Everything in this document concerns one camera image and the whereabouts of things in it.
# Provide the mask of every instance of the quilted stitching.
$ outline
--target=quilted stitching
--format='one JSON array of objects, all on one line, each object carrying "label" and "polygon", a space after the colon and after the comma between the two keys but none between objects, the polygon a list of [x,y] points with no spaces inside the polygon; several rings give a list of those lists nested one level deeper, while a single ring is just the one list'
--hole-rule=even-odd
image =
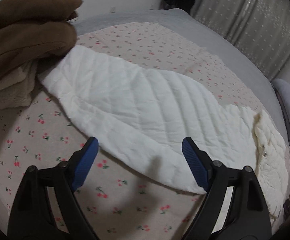
[{"label": "quilted stitching", "polygon": [[[187,76],[146,70],[82,46],[40,80],[78,129],[136,171],[144,174],[157,162],[158,174],[147,176],[203,194],[181,153],[181,140],[191,136],[212,159],[233,168],[252,166],[270,213],[278,216],[287,189],[285,144],[264,111],[219,106]],[[259,118],[255,133],[254,118]],[[259,158],[264,148],[267,156]]]}]

